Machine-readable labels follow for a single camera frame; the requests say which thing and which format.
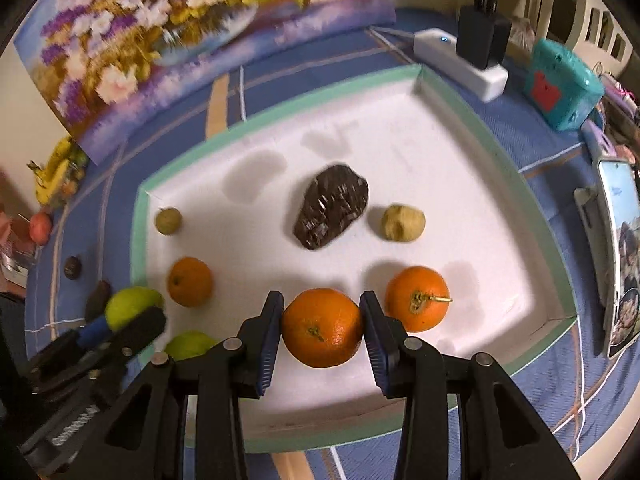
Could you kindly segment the green fruit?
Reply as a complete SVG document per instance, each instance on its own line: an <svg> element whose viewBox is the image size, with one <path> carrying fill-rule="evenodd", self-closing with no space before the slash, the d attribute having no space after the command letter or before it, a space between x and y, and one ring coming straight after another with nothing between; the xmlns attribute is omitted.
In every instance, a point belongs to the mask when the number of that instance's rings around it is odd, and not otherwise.
<svg viewBox="0 0 640 480"><path fill-rule="evenodd" d="M129 287L111 296L104 310L104 318L108 328L116 333L149 307L163 309L163 295L149 287Z"/></svg>
<svg viewBox="0 0 640 480"><path fill-rule="evenodd" d="M166 344L164 351L176 362L204 356L218 344L216 339L199 330L187 330Z"/></svg>

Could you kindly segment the small round dark fruit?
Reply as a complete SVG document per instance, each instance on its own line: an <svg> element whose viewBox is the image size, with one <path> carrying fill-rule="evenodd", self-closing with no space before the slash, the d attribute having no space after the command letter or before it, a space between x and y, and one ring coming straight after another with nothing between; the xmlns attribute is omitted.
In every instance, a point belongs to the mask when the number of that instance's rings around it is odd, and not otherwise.
<svg viewBox="0 0 640 480"><path fill-rule="evenodd" d="M63 273L68 280L77 280L80 277L81 271L82 263L77 256L70 256L65 260Z"/></svg>

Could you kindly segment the small orange tangerine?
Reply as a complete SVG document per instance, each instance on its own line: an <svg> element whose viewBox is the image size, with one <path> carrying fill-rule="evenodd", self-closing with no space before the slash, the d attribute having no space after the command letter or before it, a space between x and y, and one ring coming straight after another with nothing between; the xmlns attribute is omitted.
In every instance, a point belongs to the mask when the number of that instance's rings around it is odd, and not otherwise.
<svg viewBox="0 0 640 480"><path fill-rule="evenodd" d="M199 308L212 299L215 281L205 262L184 257L172 265L166 278L166 287L170 298L179 306Z"/></svg>

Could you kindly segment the orange tangerine with stem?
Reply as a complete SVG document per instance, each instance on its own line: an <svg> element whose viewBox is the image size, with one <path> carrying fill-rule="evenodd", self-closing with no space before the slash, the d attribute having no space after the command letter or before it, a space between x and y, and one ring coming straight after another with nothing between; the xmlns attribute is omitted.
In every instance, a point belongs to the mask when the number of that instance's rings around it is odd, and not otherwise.
<svg viewBox="0 0 640 480"><path fill-rule="evenodd" d="M407 333L421 333L442 322L451 303L448 286L438 272L409 266L387 284L384 310Z"/></svg>

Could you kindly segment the small olive round fruit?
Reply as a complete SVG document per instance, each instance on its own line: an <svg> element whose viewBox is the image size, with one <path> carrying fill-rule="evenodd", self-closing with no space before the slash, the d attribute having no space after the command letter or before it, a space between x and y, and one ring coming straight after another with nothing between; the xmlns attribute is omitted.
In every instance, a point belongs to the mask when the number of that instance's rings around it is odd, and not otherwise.
<svg viewBox="0 0 640 480"><path fill-rule="evenodd" d="M157 232L165 236L175 234L182 226L182 214L177 208L161 209L154 218Z"/></svg>

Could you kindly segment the small yellow-brown fruit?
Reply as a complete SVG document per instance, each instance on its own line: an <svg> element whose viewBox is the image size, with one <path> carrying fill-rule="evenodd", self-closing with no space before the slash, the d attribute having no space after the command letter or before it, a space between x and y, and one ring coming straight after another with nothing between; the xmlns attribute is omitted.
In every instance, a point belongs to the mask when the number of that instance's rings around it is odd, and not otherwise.
<svg viewBox="0 0 640 480"><path fill-rule="evenodd" d="M393 204L384 211L381 228L386 240L413 242L425 229L425 214L408 205Z"/></svg>

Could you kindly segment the red apple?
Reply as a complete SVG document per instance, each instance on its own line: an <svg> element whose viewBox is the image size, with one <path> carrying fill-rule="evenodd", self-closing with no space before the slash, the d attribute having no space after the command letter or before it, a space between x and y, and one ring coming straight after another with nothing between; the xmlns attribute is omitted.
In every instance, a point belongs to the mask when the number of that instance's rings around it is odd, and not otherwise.
<svg viewBox="0 0 640 480"><path fill-rule="evenodd" d="M38 212L29 220L29 237L38 246L44 246L50 240L52 220L46 212Z"/></svg>

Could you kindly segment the yellow banana bunch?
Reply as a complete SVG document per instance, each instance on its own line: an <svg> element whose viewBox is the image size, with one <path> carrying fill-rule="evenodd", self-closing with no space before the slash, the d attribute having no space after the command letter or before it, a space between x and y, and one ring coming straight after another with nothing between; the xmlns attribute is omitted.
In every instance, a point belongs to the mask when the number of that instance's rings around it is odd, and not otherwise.
<svg viewBox="0 0 640 480"><path fill-rule="evenodd" d="M47 206L55 196L56 190L63 183L67 171L72 166L72 156L77 148L76 142L66 136L58 141L47 163L38 165L31 160L27 167L35 178L35 196L40 206Z"/></svg>

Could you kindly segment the clear plastic fruit container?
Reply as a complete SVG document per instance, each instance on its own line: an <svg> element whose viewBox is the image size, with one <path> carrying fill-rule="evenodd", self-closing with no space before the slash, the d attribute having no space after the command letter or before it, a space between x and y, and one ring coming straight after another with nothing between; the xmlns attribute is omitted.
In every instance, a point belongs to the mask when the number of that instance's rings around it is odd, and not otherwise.
<svg viewBox="0 0 640 480"><path fill-rule="evenodd" d="M74 197L84 180L88 162L88 156L79 146L70 150L47 185L47 207L61 208Z"/></svg>

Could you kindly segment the white tray with teal rim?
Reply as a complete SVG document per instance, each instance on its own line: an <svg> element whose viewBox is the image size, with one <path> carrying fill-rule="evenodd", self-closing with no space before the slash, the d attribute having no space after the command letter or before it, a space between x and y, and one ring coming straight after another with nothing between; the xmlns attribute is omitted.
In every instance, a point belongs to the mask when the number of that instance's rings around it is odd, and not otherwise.
<svg viewBox="0 0 640 480"><path fill-rule="evenodd" d="M312 178L333 164L367 180L369 203L341 236L309 250L293 226ZM393 204L425 214L417 240L386 240L381 221ZM154 218L170 207L182 226L165 236ZM485 351L516 373L576 320L570 277L532 190L469 104L421 65L268 108L147 178L134 205L131 281L164 289L183 257L205 262L216 288L198 309L168 301L166 337L231 337L270 290L286 300L315 287L383 295L408 266L444 277L452 305L423 338L454 356Z"/></svg>

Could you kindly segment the smartphone with photo screen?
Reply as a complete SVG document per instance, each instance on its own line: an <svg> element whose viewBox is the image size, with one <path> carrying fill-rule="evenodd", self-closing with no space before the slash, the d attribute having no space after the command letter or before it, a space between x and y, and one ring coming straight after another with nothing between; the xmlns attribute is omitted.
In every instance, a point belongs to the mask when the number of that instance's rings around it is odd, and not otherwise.
<svg viewBox="0 0 640 480"><path fill-rule="evenodd" d="M605 354L618 356L639 335L639 196L630 163L597 162L610 290L605 300Z"/></svg>

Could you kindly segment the flower painting canvas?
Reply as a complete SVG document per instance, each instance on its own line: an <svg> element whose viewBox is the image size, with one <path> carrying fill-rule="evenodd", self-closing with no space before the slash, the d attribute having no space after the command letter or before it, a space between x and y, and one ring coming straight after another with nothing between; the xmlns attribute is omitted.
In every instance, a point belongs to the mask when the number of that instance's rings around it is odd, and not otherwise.
<svg viewBox="0 0 640 480"><path fill-rule="evenodd" d="M393 0L39 0L14 46L53 114L100 162L235 67L394 17Z"/></svg>

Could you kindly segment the teal plastic box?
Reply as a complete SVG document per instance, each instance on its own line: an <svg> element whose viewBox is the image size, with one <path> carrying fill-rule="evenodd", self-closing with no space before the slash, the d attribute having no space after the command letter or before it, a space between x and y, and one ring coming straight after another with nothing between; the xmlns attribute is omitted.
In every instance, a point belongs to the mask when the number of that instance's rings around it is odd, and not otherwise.
<svg viewBox="0 0 640 480"><path fill-rule="evenodd" d="M555 131L578 129L604 96L599 77L562 44L536 42L523 88Z"/></svg>

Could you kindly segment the white power strip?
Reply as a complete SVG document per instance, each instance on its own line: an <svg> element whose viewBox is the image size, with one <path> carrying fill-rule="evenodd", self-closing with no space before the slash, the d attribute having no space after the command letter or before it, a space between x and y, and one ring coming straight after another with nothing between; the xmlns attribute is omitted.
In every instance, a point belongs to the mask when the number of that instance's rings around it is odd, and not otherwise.
<svg viewBox="0 0 640 480"><path fill-rule="evenodd" d="M457 55L457 38L439 28L416 32L413 54L421 62L437 68L462 87L474 93L483 103L501 96L509 79L509 72L500 64L480 70Z"/></svg>

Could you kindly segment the black power adapter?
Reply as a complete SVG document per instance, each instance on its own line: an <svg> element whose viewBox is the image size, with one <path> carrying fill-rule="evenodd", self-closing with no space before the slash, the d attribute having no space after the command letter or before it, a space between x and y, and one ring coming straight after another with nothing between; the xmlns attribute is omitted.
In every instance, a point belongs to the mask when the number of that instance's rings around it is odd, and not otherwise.
<svg viewBox="0 0 640 480"><path fill-rule="evenodd" d="M501 64L509 42L511 21L495 12L462 6L458 17L456 52L479 70Z"/></svg>

